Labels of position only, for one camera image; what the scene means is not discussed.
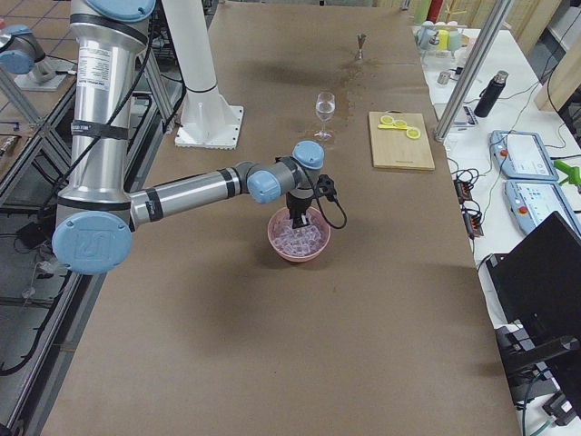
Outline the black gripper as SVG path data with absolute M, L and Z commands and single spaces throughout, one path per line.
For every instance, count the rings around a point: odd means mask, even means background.
M 289 218 L 292 220 L 293 228 L 300 228 L 300 221 L 302 226 L 310 224 L 306 212 L 310 208 L 312 197 L 300 198 L 294 194 L 286 194 L 286 205 L 289 210 Z

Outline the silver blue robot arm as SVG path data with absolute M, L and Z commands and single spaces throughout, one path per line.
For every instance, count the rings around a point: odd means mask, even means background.
M 45 59 L 45 52 L 26 25 L 1 30 L 1 64 L 12 74 L 28 74 Z
M 132 232 L 206 204 L 249 194 L 258 203 L 285 197 L 290 218 L 307 222 L 324 163 L 313 141 L 295 145 L 272 165 L 233 167 L 135 193 L 123 187 L 129 140 L 129 100 L 149 60 L 152 1 L 74 1 L 70 26 L 79 44 L 72 164 L 58 194 L 52 248 L 68 270 L 107 273 L 125 260 Z

